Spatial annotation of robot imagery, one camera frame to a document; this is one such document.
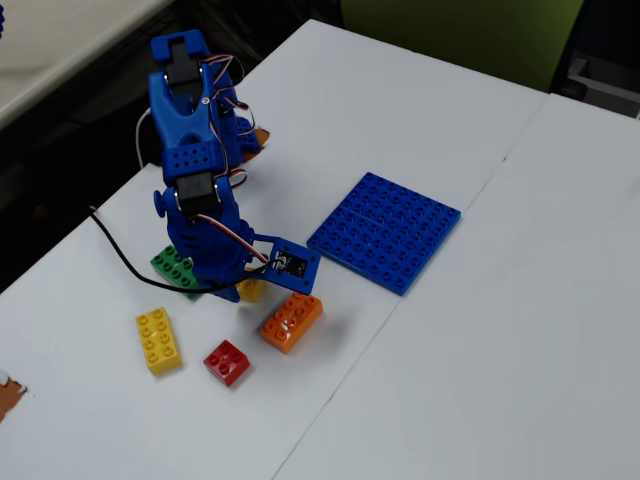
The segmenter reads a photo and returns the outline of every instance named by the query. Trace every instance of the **green lego brick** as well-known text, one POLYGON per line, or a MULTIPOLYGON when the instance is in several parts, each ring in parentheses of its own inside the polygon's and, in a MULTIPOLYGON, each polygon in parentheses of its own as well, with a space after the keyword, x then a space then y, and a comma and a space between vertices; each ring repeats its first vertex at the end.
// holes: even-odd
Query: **green lego brick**
MULTIPOLYGON (((200 288, 196 277, 193 275, 193 260, 182 258, 175 247, 169 245, 158 255, 151 259, 153 268, 162 275, 171 285, 180 288, 200 288)), ((187 298, 193 298, 195 293, 183 293, 187 298)))

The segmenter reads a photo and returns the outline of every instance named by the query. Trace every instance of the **green chair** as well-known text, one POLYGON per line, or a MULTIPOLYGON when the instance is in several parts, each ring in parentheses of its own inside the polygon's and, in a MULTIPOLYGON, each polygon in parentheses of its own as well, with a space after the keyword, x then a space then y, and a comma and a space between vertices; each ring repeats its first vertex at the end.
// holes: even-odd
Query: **green chair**
POLYGON ((347 29, 545 92, 583 0, 342 0, 347 29))

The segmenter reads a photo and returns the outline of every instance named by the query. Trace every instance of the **brown object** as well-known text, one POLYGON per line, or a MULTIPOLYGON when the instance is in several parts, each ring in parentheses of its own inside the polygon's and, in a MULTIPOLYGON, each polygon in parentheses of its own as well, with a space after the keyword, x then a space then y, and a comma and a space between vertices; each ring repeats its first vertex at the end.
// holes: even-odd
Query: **brown object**
POLYGON ((18 393, 22 385, 18 382, 14 382, 9 379, 6 385, 0 385, 0 422, 4 419, 4 416, 9 413, 13 407, 20 401, 22 395, 27 391, 26 389, 18 393))
POLYGON ((242 154, 242 163, 247 163, 257 154, 259 154, 264 148, 264 144, 267 143, 267 140, 269 139, 270 133, 268 131, 263 130, 262 128, 256 128, 255 131, 256 137, 258 137, 258 143, 260 143, 260 150, 258 150, 257 152, 244 152, 242 154))

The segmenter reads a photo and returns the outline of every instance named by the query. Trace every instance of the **black cable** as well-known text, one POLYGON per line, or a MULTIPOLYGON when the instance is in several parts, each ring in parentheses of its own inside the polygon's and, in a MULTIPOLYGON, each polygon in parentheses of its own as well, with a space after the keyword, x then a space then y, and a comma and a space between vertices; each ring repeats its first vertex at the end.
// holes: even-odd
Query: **black cable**
POLYGON ((240 282, 242 282, 244 280, 247 280, 249 278, 255 277, 256 275, 259 275, 260 273, 264 272, 267 269, 267 267, 269 267, 269 263, 266 263, 263 266, 246 273, 245 275, 241 275, 240 277, 238 277, 236 280, 234 280, 232 282, 219 283, 215 287, 193 288, 193 289, 174 287, 172 285, 167 285, 165 283, 156 282, 155 280, 151 280, 150 278, 143 277, 142 275, 140 275, 140 273, 138 273, 138 271, 135 268, 133 268, 133 265, 131 265, 131 263, 129 263, 129 260, 127 260, 127 257, 124 256, 124 253, 122 253, 122 250, 120 250, 120 247, 118 246, 116 241, 113 239, 113 237, 111 236, 111 234, 107 230, 107 227, 105 227, 102 224, 102 222, 98 219, 98 217, 96 217, 96 215, 95 215, 95 213, 93 213, 93 211, 91 212, 91 218, 93 218, 94 222, 96 222, 98 224, 98 226, 100 227, 100 230, 102 230, 102 232, 107 236, 107 239, 109 240, 109 243, 111 243, 111 246, 114 248, 114 250, 116 251, 116 253, 120 257, 120 260, 122 260, 124 262, 124 264, 127 266, 129 271, 131 273, 133 273, 133 275, 138 280, 141 280, 144 283, 148 283, 149 285, 153 285, 154 287, 164 288, 165 290, 171 290, 172 292, 195 293, 195 294, 199 294, 199 293, 214 293, 214 292, 217 292, 217 291, 220 291, 220 290, 224 290, 225 288, 234 287, 238 283, 240 283, 240 282))

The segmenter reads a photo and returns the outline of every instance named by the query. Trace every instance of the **red lego brick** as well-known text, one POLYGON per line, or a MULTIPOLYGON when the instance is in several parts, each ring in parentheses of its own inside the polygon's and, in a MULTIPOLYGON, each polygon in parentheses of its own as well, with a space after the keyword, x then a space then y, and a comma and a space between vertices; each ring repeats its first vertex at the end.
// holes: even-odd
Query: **red lego brick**
POLYGON ((205 358, 204 364, 227 387, 230 387, 242 375, 242 372, 251 365, 247 356, 227 340, 222 342, 218 348, 205 358))

